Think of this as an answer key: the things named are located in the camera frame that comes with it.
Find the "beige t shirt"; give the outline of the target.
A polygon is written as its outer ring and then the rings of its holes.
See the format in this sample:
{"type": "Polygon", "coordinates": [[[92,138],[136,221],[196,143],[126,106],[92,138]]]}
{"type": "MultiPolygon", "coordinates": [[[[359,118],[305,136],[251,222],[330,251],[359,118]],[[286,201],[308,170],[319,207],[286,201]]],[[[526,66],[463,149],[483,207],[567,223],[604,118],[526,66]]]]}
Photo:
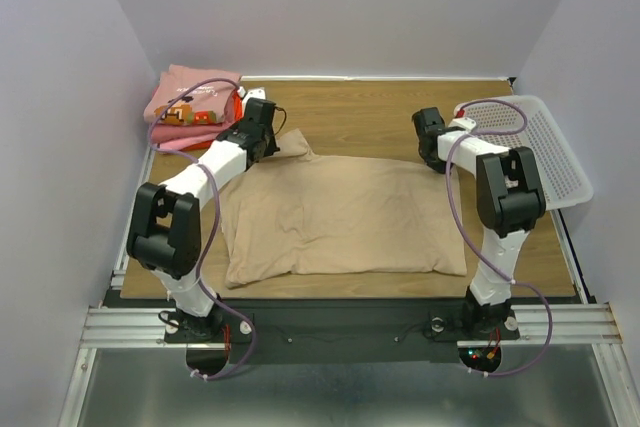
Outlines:
{"type": "Polygon", "coordinates": [[[286,133],[280,150],[220,194],[230,287],[294,275],[464,276],[464,244],[443,175],[418,163],[314,153],[286,133]]]}

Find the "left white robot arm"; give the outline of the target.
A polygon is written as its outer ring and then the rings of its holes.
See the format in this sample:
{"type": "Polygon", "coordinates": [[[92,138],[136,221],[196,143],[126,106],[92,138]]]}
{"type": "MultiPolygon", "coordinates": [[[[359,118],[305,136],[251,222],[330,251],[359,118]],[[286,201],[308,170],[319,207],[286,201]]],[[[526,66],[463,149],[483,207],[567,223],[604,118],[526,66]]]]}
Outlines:
{"type": "Polygon", "coordinates": [[[167,334],[210,341],[223,328],[219,295],[204,286],[202,264],[220,223],[219,191],[278,151],[276,103],[250,97],[243,116],[174,177],[146,182],[137,192],[126,252],[160,280],[175,302],[160,320],[167,334]]]}

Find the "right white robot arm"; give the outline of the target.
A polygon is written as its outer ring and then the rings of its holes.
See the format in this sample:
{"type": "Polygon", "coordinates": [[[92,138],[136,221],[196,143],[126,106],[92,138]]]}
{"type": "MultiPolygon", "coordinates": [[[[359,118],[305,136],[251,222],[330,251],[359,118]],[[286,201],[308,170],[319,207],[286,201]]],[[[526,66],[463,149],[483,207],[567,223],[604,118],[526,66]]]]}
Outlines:
{"type": "Polygon", "coordinates": [[[475,179],[476,212],[483,227],[479,259],[460,313],[460,328],[472,337],[515,326],[511,290],[522,246],[546,212],[546,198],[535,155],[528,147],[508,148],[483,140],[477,124],[457,117],[446,125],[436,107],[412,115],[418,152],[424,163],[445,176],[453,196],[452,169],[475,179]]]}

